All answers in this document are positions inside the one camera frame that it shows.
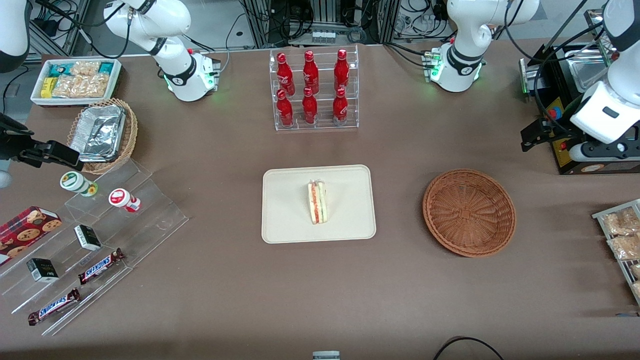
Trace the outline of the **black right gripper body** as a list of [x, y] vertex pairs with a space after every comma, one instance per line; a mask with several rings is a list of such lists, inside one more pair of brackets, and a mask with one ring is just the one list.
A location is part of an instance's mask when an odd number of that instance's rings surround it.
[[21, 151], [30, 148], [32, 143], [32, 135], [34, 132], [29, 130], [22, 123], [13, 118], [0, 114], [0, 159], [11, 160], [18, 157]]

